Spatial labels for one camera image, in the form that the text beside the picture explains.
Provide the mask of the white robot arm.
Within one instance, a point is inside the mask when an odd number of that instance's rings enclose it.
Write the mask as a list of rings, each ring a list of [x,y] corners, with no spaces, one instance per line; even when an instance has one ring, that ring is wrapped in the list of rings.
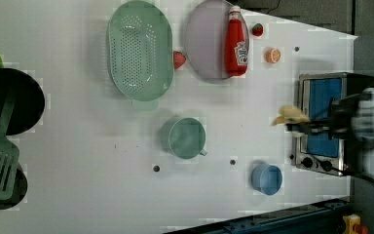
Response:
[[[374,88],[332,99],[322,118],[300,108],[280,108],[278,124],[296,138],[295,165],[300,169],[333,176],[364,172],[364,151],[374,144]]]

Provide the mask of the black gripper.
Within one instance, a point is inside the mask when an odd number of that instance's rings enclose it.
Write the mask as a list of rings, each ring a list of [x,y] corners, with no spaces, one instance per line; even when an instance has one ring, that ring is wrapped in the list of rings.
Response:
[[[354,94],[343,97],[341,99],[332,98],[328,113],[329,119],[319,120],[290,120],[286,122],[286,125],[329,125],[328,128],[316,128],[316,129],[291,129],[293,134],[299,135],[320,135],[328,134],[330,139],[351,139],[354,137],[354,131],[352,127],[352,119],[355,117],[358,109],[360,94]]]

